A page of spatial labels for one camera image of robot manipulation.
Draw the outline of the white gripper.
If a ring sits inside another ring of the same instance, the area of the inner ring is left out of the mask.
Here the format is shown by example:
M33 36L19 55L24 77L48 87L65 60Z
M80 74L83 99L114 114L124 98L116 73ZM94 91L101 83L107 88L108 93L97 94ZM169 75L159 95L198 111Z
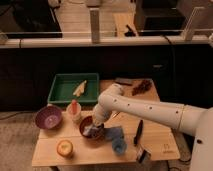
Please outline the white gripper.
M93 108L92 120L95 126L100 126L109 120L112 112L104 109L101 105L96 104Z

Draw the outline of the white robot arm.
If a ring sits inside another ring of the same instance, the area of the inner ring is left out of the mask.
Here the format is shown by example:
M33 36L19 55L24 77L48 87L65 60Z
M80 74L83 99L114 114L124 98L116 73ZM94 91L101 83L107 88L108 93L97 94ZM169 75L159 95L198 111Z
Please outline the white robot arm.
M120 84L113 83L98 97L93 108L93 123L109 120L113 111L150 120L195 137L189 171L213 170L213 107L209 109L124 96Z

